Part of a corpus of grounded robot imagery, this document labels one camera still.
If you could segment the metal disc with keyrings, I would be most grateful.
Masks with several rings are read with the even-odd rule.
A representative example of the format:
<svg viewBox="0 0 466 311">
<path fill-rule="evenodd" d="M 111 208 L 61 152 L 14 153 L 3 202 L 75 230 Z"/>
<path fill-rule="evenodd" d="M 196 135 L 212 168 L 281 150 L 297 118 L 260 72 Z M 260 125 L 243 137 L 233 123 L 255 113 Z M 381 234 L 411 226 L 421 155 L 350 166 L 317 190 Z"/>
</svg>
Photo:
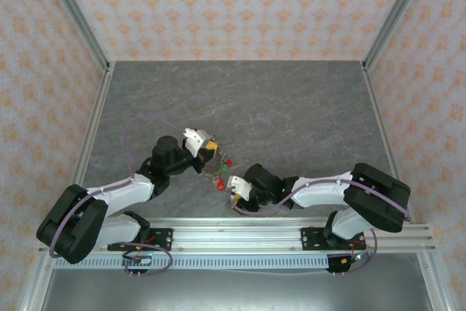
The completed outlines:
<svg viewBox="0 0 466 311">
<path fill-rule="evenodd" d="M 203 173 L 205 177 L 212 182 L 217 182 L 219 178 L 222 178 L 226 172 L 222 171 L 222 166 L 226 165 L 226 161 L 229 160 L 227 154 L 221 148 L 221 144 L 216 140 L 216 137 L 213 135 L 210 137 L 210 141 L 215 141 L 218 144 L 218 151 L 215 157 L 205 164 L 203 168 Z"/>
</svg>

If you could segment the grey metal sheet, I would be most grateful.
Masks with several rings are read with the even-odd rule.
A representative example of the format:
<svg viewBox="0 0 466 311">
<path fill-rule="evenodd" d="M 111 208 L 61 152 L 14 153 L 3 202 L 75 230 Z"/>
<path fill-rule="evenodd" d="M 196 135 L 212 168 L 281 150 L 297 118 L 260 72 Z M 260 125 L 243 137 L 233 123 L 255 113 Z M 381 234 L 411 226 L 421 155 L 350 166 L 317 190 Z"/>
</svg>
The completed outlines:
<svg viewBox="0 0 466 311">
<path fill-rule="evenodd" d="M 171 270 L 53 272 L 41 311 L 433 311 L 421 278 L 374 267 L 346 277 Z"/>
</svg>

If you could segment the left controller board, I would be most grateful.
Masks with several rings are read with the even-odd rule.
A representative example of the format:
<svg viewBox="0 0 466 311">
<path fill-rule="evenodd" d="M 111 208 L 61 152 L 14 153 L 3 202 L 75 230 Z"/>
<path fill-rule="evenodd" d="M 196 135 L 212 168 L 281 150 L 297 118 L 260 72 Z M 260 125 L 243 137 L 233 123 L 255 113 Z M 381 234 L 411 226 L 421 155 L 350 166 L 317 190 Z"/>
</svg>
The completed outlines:
<svg viewBox="0 0 466 311">
<path fill-rule="evenodd" d="M 127 264 L 128 266 L 151 266 L 152 264 L 152 255 L 145 251 L 126 252 L 122 258 L 125 260 L 123 265 Z"/>
</svg>

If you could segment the controller board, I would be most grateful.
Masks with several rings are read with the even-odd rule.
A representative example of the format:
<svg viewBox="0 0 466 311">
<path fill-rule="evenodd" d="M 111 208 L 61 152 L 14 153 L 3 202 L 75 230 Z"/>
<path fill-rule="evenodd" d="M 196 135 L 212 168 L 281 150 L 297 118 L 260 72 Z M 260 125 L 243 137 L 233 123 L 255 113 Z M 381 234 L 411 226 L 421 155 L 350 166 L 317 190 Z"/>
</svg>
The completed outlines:
<svg viewBox="0 0 466 311">
<path fill-rule="evenodd" d="M 328 267 L 325 270 L 333 275 L 345 274 L 350 271 L 353 264 L 367 256 L 367 253 L 357 253 L 355 256 L 349 254 L 328 255 Z"/>
<path fill-rule="evenodd" d="M 126 252 L 122 258 L 125 260 L 123 265 L 127 264 L 128 266 L 151 266 L 152 264 L 152 255 L 145 251 Z"/>
</svg>

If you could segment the right controller board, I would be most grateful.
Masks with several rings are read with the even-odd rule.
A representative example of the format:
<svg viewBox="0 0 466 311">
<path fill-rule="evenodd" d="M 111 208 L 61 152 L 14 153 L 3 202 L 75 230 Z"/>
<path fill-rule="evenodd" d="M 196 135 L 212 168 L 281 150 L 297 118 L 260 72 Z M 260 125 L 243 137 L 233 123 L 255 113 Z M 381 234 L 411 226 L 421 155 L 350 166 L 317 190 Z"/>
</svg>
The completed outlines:
<svg viewBox="0 0 466 311">
<path fill-rule="evenodd" d="M 367 256 L 367 253 L 357 253 L 355 256 L 349 254 L 328 255 L 328 267 L 325 270 L 333 275 L 345 274 L 350 271 L 353 264 Z"/>
</svg>

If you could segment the aluminium mounting rail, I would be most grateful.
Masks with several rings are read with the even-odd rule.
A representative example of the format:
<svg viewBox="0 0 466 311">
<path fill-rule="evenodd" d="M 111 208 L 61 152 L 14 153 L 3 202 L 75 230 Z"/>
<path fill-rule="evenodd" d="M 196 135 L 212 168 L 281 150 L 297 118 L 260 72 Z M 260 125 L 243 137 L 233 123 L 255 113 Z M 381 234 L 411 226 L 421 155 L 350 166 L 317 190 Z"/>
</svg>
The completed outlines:
<svg viewBox="0 0 466 311">
<path fill-rule="evenodd" d="M 324 218 L 244 217 L 149 218 L 153 228 L 173 229 L 171 251 L 179 254 L 302 254 L 301 229 L 323 227 Z M 426 224 L 406 224 L 399 233 L 366 230 L 363 235 L 378 253 L 435 253 L 439 244 Z"/>
</svg>

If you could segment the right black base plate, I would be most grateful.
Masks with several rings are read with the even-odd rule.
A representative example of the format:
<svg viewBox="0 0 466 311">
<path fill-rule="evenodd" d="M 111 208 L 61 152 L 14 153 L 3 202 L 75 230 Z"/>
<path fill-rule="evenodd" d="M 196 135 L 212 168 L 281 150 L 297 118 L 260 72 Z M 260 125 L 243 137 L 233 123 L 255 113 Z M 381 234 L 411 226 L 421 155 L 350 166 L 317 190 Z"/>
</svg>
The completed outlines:
<svg viewBox="0 0 466 311">
<path fill-rule="evenodd" d="M 304 227 L 300 229 L 301 246 L 304 251 L 362 251 L 367 248 L 363 234 L 346 240 L 324 227 Z"/>
</svg>

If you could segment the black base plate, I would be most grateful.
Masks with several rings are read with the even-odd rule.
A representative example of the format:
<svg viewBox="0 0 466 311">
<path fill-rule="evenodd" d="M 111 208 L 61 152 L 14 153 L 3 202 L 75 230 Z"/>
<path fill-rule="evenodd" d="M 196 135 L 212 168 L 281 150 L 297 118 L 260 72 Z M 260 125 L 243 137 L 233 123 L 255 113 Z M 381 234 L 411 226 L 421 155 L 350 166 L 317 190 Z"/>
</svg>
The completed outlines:
<svg viewBox="0 0 466 311">
<path fill-rule="evenodd" d="M 173 242 L 173 229 L 171 228 L 150 228 L 149 233 L 145 239 L 143 238 L 135 238 L 134 243 L 138 243 L 137 245 L 126 245 L 122 243 L 113 243 L 107 246 L 108 251 L 121 251 L 121 252 L 132 252 L 138 251 L 140 249 L 147 250 L 148 248 L 144 248 L 141 246 L 141 243 L 154 245 L 156 247 L 164 248 L 167 251 L 171 250 L 172 242 Z"/>
<path fill-rule="evenodd" d="M 346 240 L 324 227 L 304 227 L 300 229 L 301 246 L 304 251 L 362 251 L 367 248 L 363 234 Z"/>
</svg>

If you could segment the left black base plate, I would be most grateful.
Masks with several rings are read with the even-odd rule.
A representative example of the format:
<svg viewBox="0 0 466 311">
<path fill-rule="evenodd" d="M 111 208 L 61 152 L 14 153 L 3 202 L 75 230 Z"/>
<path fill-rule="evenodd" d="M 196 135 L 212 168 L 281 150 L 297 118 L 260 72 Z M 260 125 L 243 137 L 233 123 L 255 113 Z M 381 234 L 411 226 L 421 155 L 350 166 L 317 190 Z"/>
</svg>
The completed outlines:
<svg viewBox="0 0 466 311">
<path fill-rule="evenodd" d="M 156 247 L 164 248 L 167 251 L 171 250 L 172 242 L 173 242 L 173 229 L 171 228 L 150 228 L 149 233 L 145 239 L 143 238 L 135 238 L 134 243 L 138 243 L 137 245 L 126 245 L 122 243 L 113 243 L 107 246 L 108 251 L 121 251 L 121 252 L 132 252 L 138 251 L 140 249 L 147 250 L 148 248 L 144 248 L 141 246 L 141 243 L 154 245 Z"/>
</svg>

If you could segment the aluminium side rail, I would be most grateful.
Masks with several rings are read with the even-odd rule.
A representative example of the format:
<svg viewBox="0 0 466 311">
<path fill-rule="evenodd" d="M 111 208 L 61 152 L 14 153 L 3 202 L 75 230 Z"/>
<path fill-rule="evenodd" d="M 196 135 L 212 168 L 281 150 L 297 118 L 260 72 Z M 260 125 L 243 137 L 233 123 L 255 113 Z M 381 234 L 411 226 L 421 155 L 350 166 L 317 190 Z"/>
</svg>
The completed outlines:
<svg viewBox="0 0 466 311">
<path fill-rule="evenodd" d="M 390 142 L 389 142 L 388 137 L 387 137 L 387 132 L 386 132 L 385 127 L 384 127 L 384 123 L 383 123 L 383 120 L 382 120 L 382 114 L 380 112 L 379 104 L 377 103 L 377 100 L 376 100 L 374 87 L 373 87 L 372 82 L 371 82 L 371 78 L 370 78 L 370 75 L 369 75 L 368 68 L 367 68 L 367 66 L 365 65 L 364 62 L 361 63 L 361 68 L 362 68 L 364 80 L 365 80 L 365 83 L 366 83 L 366 87 L 367 87 L 367 90 L 368 90 L 368 94 L 369 94 L 369 97 L 371 99 L 371 104 L 372 104 L 372 107 L 373 107 L 373 110 L 374 110 L 377 125 L 379 127 L 379 132 L 380 132 L 381 137 L 382 137 L 382 143 L 384 145 L 384 150 L 385 150 L 385 153 L 387 155 L 387 159 L 388 159 L 388 162 L 389 162 L 389 165 L 390 165 L 391 174 L 395 178 L 398 178 L 399 177 L 398 169 L 396 167 L 395 159 L 393 157 L 392 149 L 391 149 L 391 146 L 390 146 Z"/>
<path fill-rule="evenodd" d="M 92 152 L 92 147 L 95 141 L 95 136 L 98 130 L 101 114 L 108 94 L 108 89 L 111 84 L 116 62 L 111 61 L 103 72 L 97 94 L 95 96 L 92 113 L 89 122 L 87 123 L 86 134 L 82 144 L 82 150 L 76 163 L 76 170 L 71 180 L 71 183 L 82 185 L 87 171 L 88 162 Z"/>
</svg>

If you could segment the aluminium corner post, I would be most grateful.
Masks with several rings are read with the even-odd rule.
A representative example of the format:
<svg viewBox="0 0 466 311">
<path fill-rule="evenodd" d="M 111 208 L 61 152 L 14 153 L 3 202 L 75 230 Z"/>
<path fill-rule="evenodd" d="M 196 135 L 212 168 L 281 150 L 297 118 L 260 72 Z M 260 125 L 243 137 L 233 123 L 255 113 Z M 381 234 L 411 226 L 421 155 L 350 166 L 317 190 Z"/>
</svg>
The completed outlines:
<svg viewBox="0 0 466 311">
<path fill-rule="evenodd" d="M 97 64 L 107 71 L 111 65 L 111 62 L 108 60 L 104 54 L 101 46 L 98 43 L 92 29 L 87 22 L 83 12 L 81 11 L 77 0 L 60 0 L 63 6 L 66 8 L 69 16 L 71 17 L 74 25 L 76 26 L 77 31 L 83 38 L 85 44 L 90 50 L 91 55 L 97 62 Z"/>
<path fill-rule="evenodd" d="M 361 66 L 364 72 L 369 72 L 371 67 L 376 62 L 376 59 L 387 44 L 392 32 L 395 30 L 401 16 L 405 12 L 411 0 L 395 0 L 392 8 L 390 9 L 387 18 L 383 22 L 376 38 L 371 45 L 370 50 L 364 60 L 361 61 Z"/>
</svg>

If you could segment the aluminium frame bar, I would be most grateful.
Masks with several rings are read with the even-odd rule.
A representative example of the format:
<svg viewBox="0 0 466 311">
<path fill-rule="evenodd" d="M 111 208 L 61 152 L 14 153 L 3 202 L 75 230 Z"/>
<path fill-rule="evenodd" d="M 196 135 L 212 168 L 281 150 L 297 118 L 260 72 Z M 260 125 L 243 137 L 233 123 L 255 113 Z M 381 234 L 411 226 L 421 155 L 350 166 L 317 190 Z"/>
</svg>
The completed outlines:
<svg viewBox="0 0 466 311">
<path fill-rule="evenodd" d="M 48 255 L 40 255 L 20 304 L 20 311 L 41 311 L 49 287 L 55 260 Z"/>
<path fill-rule="evenodd" d="M 438 263 L 433 253 L 418 253 L 417 255 L 422 277 L 433 311 L 451 311 L 448 298 L 443 292 Z"/>
</svg>

